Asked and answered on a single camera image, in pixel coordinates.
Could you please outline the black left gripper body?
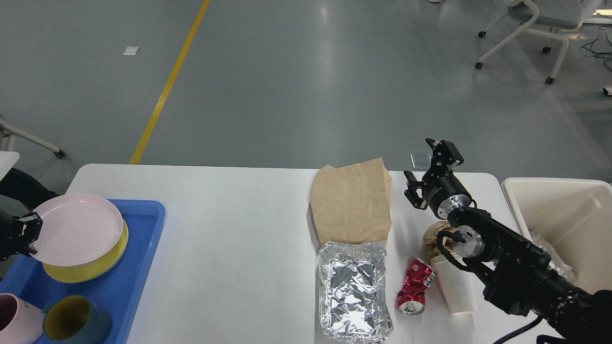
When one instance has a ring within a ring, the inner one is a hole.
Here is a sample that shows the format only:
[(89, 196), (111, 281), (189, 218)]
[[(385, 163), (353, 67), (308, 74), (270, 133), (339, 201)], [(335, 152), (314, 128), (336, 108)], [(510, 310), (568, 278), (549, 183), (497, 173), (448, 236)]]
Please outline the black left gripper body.
[(15, 254), (13, 244), (13, 225), (15, 218), (4, 211), (0, 211), (0, 260), (6, 261)]

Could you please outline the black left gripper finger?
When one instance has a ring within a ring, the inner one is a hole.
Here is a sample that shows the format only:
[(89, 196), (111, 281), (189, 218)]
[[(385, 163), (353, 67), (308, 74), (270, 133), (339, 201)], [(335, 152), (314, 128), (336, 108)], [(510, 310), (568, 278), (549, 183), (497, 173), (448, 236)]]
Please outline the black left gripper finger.
[(7, 253), (31, 256), (38, 250), (33, 243), (39, 239), (43, 220), (38, 213), (28, 213), (18, 218), (9, 216), (7, 224)]

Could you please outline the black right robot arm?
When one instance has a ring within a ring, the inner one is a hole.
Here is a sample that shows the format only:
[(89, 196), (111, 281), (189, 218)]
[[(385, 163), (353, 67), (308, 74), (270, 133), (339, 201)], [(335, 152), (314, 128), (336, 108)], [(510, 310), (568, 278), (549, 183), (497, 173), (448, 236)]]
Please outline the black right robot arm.
[(453, 174), (464, 162), (455, 144), (435, 139), (426, 143), (432, 150), (430, 167), (421, 179), (404, 171), (404, 195), (415, 209), (430, 208), (453, 228), (437, 233), (439, 252), (459, 270), (477, 276), (484, 299), (501, 311), (537, 315), (497, 342), (503, 344), (546, 321), (558, 337), (541, 334), (538, 344), (609, 344), (610, 290), (590, 294), (551, 269), (549, 253), (477, 207)]

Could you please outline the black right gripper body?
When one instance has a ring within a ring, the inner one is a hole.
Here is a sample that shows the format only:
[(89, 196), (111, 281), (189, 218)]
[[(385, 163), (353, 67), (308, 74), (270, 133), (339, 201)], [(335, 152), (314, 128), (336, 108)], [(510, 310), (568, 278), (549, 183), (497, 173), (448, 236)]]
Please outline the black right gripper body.
[(468, 190), (452, 172), (444, 176), (426, 173), (423, 177), (423, 198), (440, 220), (446, 220), (455, 209), (469, 207), (473, 203)]

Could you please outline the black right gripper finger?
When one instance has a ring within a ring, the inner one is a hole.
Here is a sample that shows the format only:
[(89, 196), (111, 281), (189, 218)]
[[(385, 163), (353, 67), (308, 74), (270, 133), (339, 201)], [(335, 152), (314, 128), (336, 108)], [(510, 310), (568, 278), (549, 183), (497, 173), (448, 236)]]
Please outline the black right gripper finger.
[(425, 198), (419, 196), (418, 191), (422, 190), (423, 182), (416, 179), (411, 171), (404, 171), (406, 178), (406, 190), (404, 196), (415, 209), (426, 210), (428, 203)]
[(430, 168), (426, 178), (444, 178), (453, 174), (453, 170), (464, 163), (465, 159), (451, 141), (426, 139), (432, 150)]

